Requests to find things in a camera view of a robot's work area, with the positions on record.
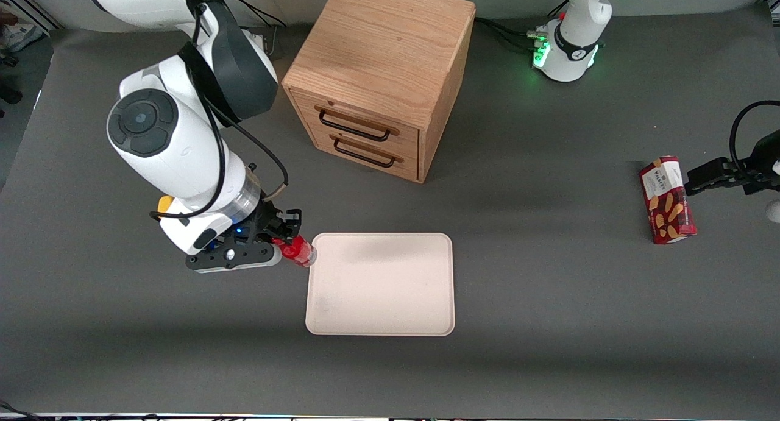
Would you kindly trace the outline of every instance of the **red snack box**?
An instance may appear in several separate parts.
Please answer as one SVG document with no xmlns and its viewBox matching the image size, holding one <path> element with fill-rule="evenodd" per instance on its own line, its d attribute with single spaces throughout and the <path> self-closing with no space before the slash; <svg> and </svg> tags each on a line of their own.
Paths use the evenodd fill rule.
<svg viewBox="0 0 780 421">
<path fill-rule="evenodd" d="M 655 244 L 671 244 L 696 235 L 677 157 L 665 155 L 639 173 L 647 218 Z"/>
</svg>

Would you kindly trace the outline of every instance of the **beige tray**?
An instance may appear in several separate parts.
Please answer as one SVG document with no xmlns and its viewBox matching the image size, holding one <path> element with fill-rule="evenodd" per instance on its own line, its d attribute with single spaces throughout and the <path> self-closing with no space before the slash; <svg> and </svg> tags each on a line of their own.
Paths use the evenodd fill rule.
<svg viewBox="0 0 780 421">
<path fill-rule="evenodd" d="M 312 244 L 306 327 L 313 334 L 446 336 L 454 329 L 447 235 L 334 233 Z"/>
</svg>

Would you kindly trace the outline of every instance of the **yellow button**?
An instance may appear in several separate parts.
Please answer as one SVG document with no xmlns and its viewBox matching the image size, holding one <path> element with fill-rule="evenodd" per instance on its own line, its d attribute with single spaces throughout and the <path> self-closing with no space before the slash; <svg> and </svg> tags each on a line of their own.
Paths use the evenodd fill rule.
<svg viewBox="0 0 780 421">
<path fill-rule="evenodd" d="M 173 196 L 162 196 L 160 198 L 160 201 L 157 202 L 157 212 L 167 213 L 168 208 L 171 207 L 172 203 L 173 203 Z"/>
</svg>

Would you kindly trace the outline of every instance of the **cable connector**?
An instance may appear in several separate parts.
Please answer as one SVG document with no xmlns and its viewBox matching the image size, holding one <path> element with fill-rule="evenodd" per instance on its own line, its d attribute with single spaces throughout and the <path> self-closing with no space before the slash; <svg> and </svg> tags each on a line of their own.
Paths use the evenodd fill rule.
<svg viewBox="0 0 780 421">
<path fill-rule="evenodd" d="M 543 30 L 529 30 L 529 32 L 526 32 L 526 37 L 533 40 L 547 41 L 547 33 L 543 32 Z"/>
</svg>

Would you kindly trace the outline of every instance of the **green led light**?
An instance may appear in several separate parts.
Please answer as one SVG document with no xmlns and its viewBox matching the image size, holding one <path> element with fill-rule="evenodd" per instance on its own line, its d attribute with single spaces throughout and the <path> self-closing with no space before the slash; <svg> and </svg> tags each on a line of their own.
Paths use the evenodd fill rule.
<svg viewBox="0 0 780 421">
<path fill-rule="evenodd" d="M 587 63 L 588 68 L 593 66 L 593 62 L 596 60 L 596 52 L 598 52 L 598 44 L 596 44 L 596 47 L 593 48 L 593 55 L 590 56 L 590 61 Z"/>
<path fill-rule="evenodd" d="M 547 60 L 547 55 L 550 52 L 550 44 L 545 42 L 541 48 L 537 49 L 537 55 L 534 56 L 534 65 L 537 68 L 544 66 L 544 61 Z"/>
</svg>

